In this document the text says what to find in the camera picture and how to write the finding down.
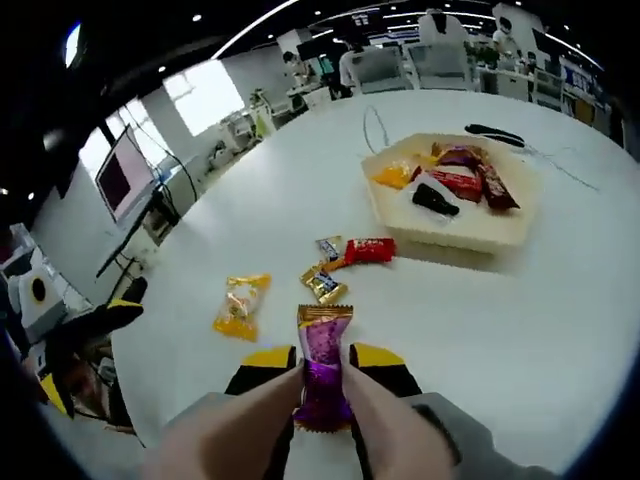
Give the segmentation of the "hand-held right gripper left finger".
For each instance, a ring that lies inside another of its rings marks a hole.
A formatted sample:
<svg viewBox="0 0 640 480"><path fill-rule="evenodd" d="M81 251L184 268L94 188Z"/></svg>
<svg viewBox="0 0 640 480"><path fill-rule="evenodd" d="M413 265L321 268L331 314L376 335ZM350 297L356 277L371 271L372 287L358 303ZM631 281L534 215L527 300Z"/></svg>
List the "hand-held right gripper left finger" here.
<svg viewBox="0 0 640 480"><path fill-rule="evenodd" d="M224 392L208 393L166 425L166 433L196 436L291 436L293 421L262 417L258 397L248 393L266 386L297 365L296 347L285 345L254 352L242 360Z"/></svg>

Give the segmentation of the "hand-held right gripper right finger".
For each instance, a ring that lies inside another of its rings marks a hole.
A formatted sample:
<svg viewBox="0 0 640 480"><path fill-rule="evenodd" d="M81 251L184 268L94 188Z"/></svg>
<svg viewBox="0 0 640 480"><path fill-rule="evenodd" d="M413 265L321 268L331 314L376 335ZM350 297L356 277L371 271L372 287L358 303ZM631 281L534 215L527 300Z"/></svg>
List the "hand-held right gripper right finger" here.
<svg viewBox="0 0 640 480"><path fill-rule="evenodd" d="M349 363L414 409L443 434L456 479L555 479L540 466L519 465L495 448L490 430L436 392L423 392L396 353L361 342L349 346Z"/></svg>

